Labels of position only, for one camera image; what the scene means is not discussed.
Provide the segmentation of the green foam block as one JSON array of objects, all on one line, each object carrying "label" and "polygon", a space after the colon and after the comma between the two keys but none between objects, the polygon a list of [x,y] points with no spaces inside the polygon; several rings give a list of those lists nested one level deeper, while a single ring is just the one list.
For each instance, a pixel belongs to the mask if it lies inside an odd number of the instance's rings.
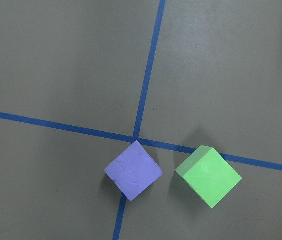
[{"label": "green foam block", "polygon": [[211,209],[242,180],[213,147],[204,145],[175,171]]}]

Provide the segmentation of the purple block right side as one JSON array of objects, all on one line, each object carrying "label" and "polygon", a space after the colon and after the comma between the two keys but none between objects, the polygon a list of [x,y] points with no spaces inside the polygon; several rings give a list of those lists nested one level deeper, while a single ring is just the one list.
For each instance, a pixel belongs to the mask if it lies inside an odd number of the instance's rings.
[{"label": "purple block right side", "polygon": [[160,166],[138,141],[112,161],[104,172],[129,201],[133,201],[163,175]]}]

